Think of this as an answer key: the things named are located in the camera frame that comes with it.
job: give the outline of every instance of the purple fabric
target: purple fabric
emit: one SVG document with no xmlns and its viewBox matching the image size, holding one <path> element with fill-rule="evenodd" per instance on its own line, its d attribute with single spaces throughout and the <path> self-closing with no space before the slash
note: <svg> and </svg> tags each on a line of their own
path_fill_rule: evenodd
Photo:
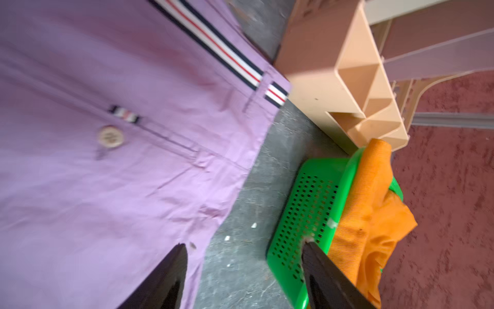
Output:
<svg viewBox="0 0 494 309">
<path fill-rule="evenodd" d="M 177 243 L 193 306 L 278 111 L 264 93 L 289 84 L 223 2 L 189 3 L 265 71 L 257 91 L 146 1 L 1 2 L 0 307 L 115 308 Z M 122 146 L 98 144 L 107 125 Z"/>
</svg>

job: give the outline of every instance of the white wall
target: white wall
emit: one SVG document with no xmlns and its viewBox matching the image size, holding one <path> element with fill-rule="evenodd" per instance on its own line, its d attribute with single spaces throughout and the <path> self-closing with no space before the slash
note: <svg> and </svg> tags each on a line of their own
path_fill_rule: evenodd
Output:
<svg viewBox="0 0 494 309">
<path fill-rule="evenodd" d="M 365 12 L 372 25 L 444 1 L 447 0 L 370 0 Z"/>
</svg>

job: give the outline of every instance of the concrete floor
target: concrete floor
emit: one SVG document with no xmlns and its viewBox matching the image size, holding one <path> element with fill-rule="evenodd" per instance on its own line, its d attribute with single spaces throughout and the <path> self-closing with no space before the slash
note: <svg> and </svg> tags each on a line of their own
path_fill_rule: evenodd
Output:
<svg viewBox="0 0 494 309">
<path fill-rule="evenodd" d="M 274 57 L 293 0 L 229 2 L 244 31 Z M 308 158 L 346 157 L 290 101 L 280 109 L 231 214 L 208 247 L 196 309 L 290 308 L 266 263 L 269 240 L 300 165 Z"/>
</svg>

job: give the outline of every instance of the red carpet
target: red carpet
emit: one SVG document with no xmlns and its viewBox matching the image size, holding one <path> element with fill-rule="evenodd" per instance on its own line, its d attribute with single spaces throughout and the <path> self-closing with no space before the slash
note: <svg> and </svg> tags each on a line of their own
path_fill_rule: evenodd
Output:
<svg viewBox="0 0 494 309">
<path fill-rule="evenodd" d="M 494 72 L 434 86 L 417 111 L 494 113 Z M 392 165 L 418 227 L 383 272 L 382 308 L 494 308 L 494 131 L 410 135 Z"/>
</svg>

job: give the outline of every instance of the orange cloth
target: orange cloth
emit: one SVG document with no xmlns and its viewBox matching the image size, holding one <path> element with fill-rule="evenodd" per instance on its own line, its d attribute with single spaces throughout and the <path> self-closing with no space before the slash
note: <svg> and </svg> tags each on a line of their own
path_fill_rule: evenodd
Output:
<svg viewBox="0 0 494 309">
<path fill-rule="evenodd" d="M 360 160 L 328 257 L 377 308 L 377 285 L 396 243 L 417 226 L 413 214 L 388 190 L 391 146 L 373 139 Z"/>
</svg>

